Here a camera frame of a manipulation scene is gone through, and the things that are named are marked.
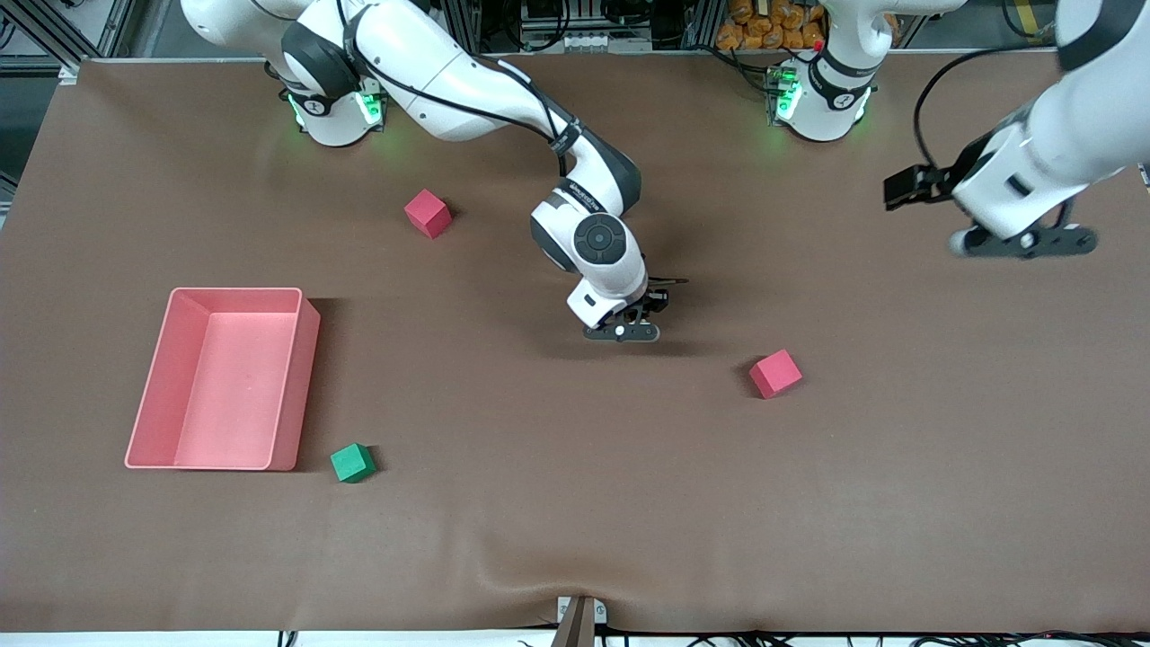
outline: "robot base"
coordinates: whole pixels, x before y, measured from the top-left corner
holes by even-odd
[[[854,99],[850,94],[850,107],[831,109],[827,100],[807,87],[807,64],[791,59],[768,70],[767,74],[767,122],[785,125],[796,134],[811,141],[833,141],[846,134],[866,111],[871,90]]]
[[[350,146],[368,132],[382,132],[388,115],[388,95],[383,92],[353,92],[337,99],[327,115],[309,111],[307,100],[299,105],[291,94],[284,100],[296,114],[300,132],[332,148]]]

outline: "green cube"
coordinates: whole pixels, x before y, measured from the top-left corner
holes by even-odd
[[[353,442],[331,455],[336,477],[345,484],[358,484],[375,473],[375,461],[366,447]]]

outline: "wire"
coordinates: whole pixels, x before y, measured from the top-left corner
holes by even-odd
[[[723,54],[721,51],[719,51],[719,49],[716,49],[716,48],[714,48],[714,47],[712,47],[710,45],[703,45],[703,44],[691,45],[691,46],[688,47],[688,49],[702,49],[704,52],[710,52],[712,56],[719,59],[720,61],[727,63],[728,66],[730,66],[733,68],[738,69],[741,67],[739,62],[734,59],[734,51],[731,51],[733,52],[731,55],[728,56],[728,55]],[[745,70],[747,70],[747,71],[753,71],[753,72],[758,72],[758,74],[767,74],[767,68],[766,67],[749,66],[746,63],[742,63],[742,68],[745,69]]]
[[[783,52],[787,52],[788,54],[790,54],[791,57],[795,59],[796,61],[798,61],[800,63],[806,63],[806,64],[812,64],[812,63],[819,62],[819,56],[821,55],[820,53],[815,53],[814,57],[812,57],[811,60],[807,60],[807,59],[799,57],[799,55],[796,54],[795,51],[791,49],[790,47],[780,47],[780,49],[782,49]]]
[[[543,98],[543,91],[539,90],[535,82],[528,80],[522,76],[511,71],[509,69],[499,64],[499,61],[492,59],[491,56],[478,55],[480,59],[494,63],[496,70],[511,77],[512,80],[523,86],[524,90],[535,95],[535,99],[539,101],[539,107],[543,108],[543,114],[547,115],[547,123],[551,124],[551,141],[554,143],[559,139],[559,129],[555,126],[555,117],[551,113],[551,108],[547,106],[547,100]],[[567,155],[555,154],[559,157],[559,177],[567,177]]]
[[[13,22],[10,22],[7,17],[3,17],[2,21],[3,22],[0,23],[0,49],[7,47],[8,44],[12,43],[12,38],[16,36],[16,25]]]
[[[935,162],[934,156],[930,154],[930,151],[927,149],[926,139],[922,136],[922,105],[926,103],[927,97],[930,94],[930,91],[934,90],[934,86],[938,84],[938,80],[942,79],[942,77],[945,76],[946,72],[949,72],[950,70],[957,68],[958,66],[960,66],[960,64],[963,64],[965,62],[973,61],[974,59],[977,59],[977,57],[981,57],[981,56],[987,56],[987,55],[990,55],[990,54],[1000,54],[1003,52],[1015,52],[1015,51],[1019,51],[1019,49],[1029,49],[1030,47],[1032,47],[1032,45],[1029,45],[1029,44],[1027,44],[1027,45],[1009,45],[1006,47],[995,47],[992,49],[980,49],[977,52],[971,52],[969,54],[963,54],[961,56],[959,56],[959,57],[954,59],[953,61],[951,61],[951,62],[946,63],[945,66],[943,66],[942,69],[940,69],[937,72],[935,72],[935,75],[930,78],[930,80],[927,82],[926,87],[922,88],[922,93],[919,94],[919,100],[914,102],[914,117],[913,117],[912,121],[913,121],[913,126],[914,126],[914,141],[915,141],[915,144],[918,144],[919,152],[922,153],[922,157],[925,160],[927,160],[928,164],[930,164],[933,167],[936,167],[936,168],[938,165]],[[965,646],[965,645],[971,645],[971,644],[969,642],[963,642],[960,645]]]
[[[762,92],[764,94],[769,94],[770,93],[770,90],[767,88],[766,83],[759,84],[759,83],[756,83],[753,78],[751,78],[751,76],[747,74],[746,68],[743,66],[743,62],[739,61],[738,56],[735,55],[735,51],[734,49],[730,51],[730,59],[733,61],[735,61],[735,68],[738,69],[738,75],[743,77],[743,80],[745,80],[747,85],[750,85],[751,87],[754,87],[756,90],[758,90],[759,92]],[[764,74],[764,80],[766,80],[766,78],[765,78],[766,72],[762,72],[762,74]]]
[[[1022,38],[1040,38],[1040,33],[1028,33],[1026,30],[1014,24],[1014,20],[1010,17],[1010,9],[1006,8],[1006,2],[1009,1],[1010,0],[1002,0],[1002,3],[999,5],[1003,9],[1003,20],[1006,21],[1006,26]]]
[[[344,13],[343,0],[336,0],[336,7],[339,10],[339,22],[342,22],[343,25],[346,28],[347,26],[347,15]],[[543,137],[544,139],[547,140],[549,144],[552,141],[551,137],[547,136],[546,132],[544,132],[543,130],[539,130],[538,128],[531,125],[530,123],[527,123],[527,122],[523,122],[523,121],[519,121],[516,118],[503,116],[503,115],[497,115],[494,113],[489,113],[489,111],[482,110],[480,108],[473,108],[470,106],[465,106],[462,103],[457,103],[454,101],[450,101],[450,100],[444,99],[442,97],[436,97],[435,94],[428,94],[427,92],[424,92],[422,90],[419,90],[416,87],[412,87],[411,85],[407,85],[406,83],[400,83],[399,80],[396,80],[394,78],[392,78],[390,75],[388,75],[386,72],[384,72],[379,68],[375,67],[375,64],[373,64],[371,61],[369,61],[367,59],[367,56],[365,56],[362,54],[362,52],[359,52],[358,47],[356,47],[355,54],[358,54],[356,57],[360,61],[362,61],[363,64],[367,66],[368,69],[370,69],[376,76],[378,76],[383,80],[386,80],[388,83],[394,85],[396,87],[399,87],[400,90],[402,90],[405,92],[411,92],[412,94],[415,94],[416,97],[422,97],[422,98],[424,98],[424,99],[427,99],[429,101],[434,101],[434,102],[439,103],[442,106],[447,106],[448,108],[455,108],[457,110],[460,110],[460,111],[465,111],[465,113],[468,113],[468,114],[473,114],[473,115],[477,115],[477,116],[482,116],[482,117],[486,117],[486,118],[493,118],[496,121],[501,121],[504,123],[509,123],[512,125],[518,125],[520,128],[524,128],[527,130],[530,130],[531,132],[535,132],[539,137]]]
[[[519,39],[518,36],[512,33],[511,24],[508,23],[508,14],[511,14],[509,8],[515,3],[515,0],[504,0],[503,5],[503,16],[500,21],[503,23],[504,33],[507,34],[507,39],[511,40],[512,45],[524,51],[524,52],[538,52],[540,49],[546,49],[553,45],[557,45],[560,40],[567,36],[567,29],[572,24],[572,9],[567,3],[567,0],[555,0],[555,33],[547,39],[546,43],[539,46],[528,45]],[[522,18],[515,18],[515,22],[522,25]]]

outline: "black bracket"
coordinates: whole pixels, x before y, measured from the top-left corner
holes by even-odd
[[[963,237],[963,251],[969,256],[1020,257],[1081,255],[1098,246],[1098,234],[1089,228],[1032,225],[1018,236],[998,238],[982,226],[974,226]]]
[[[891,175],[882,182],[882,200],[887,210],[895,210],[911,202],[949,200],[948,171],[949,169],[918,163]]]
[[[687,278],[649,278],[639,300],[607,315],[595,329],[583,328],[583,337],[596,342],[654,342],[659,328],[647,315],[662,311],[670,302],[667,286],[687,283]]]

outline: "red cube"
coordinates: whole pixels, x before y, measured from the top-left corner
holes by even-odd
[[[803,379],[795,361],[785,351],[767,357],[751,369],[751,380],[759,387],[762,398],[773,398],[785,388]]]
[[[407,217],[416,229],[423,231],[428,238],[435,238],[451,224],[451,211],[443,200],[435,197],[435,193],[423,188],[415,199],[404,207]]]

